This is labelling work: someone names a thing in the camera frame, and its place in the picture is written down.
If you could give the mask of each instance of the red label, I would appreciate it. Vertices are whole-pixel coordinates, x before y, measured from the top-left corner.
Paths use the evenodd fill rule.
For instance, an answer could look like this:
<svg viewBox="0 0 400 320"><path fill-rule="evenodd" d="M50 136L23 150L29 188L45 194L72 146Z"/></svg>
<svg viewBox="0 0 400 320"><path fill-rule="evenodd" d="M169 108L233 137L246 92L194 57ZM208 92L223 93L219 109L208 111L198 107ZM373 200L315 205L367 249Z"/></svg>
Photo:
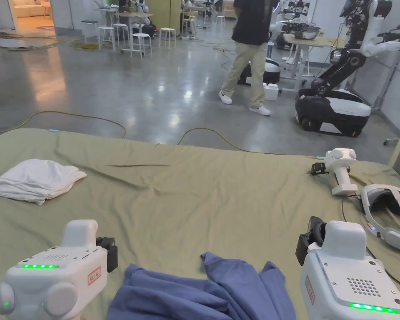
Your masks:
<svg viewBox="0 0 400 320"><path fill-rule="evenodd" d="M101 267L99 267L98 269L96 269L95 271L91 272L87 278L87 285L91 285L92 283L94 283L96 280L98 280L102 274L103 270L101 269Z"/></svg>
<svg viewBox="0 0 400 320"><path fill-rule="evenodd" d="M307 292L310 297L311 304L314 304L314 302L316 301L316 295L314 294L314 290L312 288L312 285L311 285L311 282L310 282L310 279L308 278L308 276L305 279L305 286L307 287Z"/></svg>

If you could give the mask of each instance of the black shirt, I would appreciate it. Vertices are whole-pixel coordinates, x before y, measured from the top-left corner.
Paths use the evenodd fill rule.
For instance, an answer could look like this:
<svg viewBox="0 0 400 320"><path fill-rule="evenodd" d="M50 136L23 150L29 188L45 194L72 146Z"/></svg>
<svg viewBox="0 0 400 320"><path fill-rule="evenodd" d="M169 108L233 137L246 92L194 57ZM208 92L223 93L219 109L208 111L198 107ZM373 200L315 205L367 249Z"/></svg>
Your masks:
<svg viewBox="0 0 400 320"><path fill-rule="evenodd" d="M234 0L234 7L241 13L232 39L245 44L261 45L268 42L273 8L278 0Z"/></svg>

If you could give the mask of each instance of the vr headset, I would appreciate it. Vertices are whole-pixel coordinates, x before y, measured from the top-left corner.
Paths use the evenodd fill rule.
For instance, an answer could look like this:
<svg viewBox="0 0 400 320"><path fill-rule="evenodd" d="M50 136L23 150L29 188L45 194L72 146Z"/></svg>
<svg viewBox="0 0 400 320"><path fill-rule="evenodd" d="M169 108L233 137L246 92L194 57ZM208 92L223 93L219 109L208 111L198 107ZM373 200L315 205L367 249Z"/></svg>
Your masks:
<svg viewBox="0 0 400 320"><path fill-rule="evenodd" d="M400 189L392 185L372 184L362 190L361 203L366 220L376 229L377 236L389 245L400 249L400 230L381 226L372 213L386 207L392 214L400 216Z"/></svg>

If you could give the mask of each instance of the doorway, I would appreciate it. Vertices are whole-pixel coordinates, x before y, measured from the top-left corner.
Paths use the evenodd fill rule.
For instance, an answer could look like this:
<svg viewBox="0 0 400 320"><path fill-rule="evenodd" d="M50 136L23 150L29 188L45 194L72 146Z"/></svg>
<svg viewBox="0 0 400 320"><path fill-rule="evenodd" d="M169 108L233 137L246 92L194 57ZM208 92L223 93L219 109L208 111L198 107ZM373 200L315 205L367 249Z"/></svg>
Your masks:
<svg viewBox="0 0 400 320"><path fill-rule="evenodd" d="M9 0L18 32L41 32L55 35L50 0Z"/></svg>

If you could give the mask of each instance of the metal bowl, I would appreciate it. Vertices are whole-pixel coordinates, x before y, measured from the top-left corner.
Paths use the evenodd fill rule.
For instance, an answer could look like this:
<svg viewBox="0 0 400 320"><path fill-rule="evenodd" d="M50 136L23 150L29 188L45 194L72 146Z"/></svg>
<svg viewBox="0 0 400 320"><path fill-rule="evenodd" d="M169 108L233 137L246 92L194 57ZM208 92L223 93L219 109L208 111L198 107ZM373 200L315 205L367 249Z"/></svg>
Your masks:
<svg viewBox="0 0 400 320"><path fill-rule="evenodd" d="M307 30L295 31L295 38L302 40L313 40L320 33L320 28L310 25Z"/></svg>

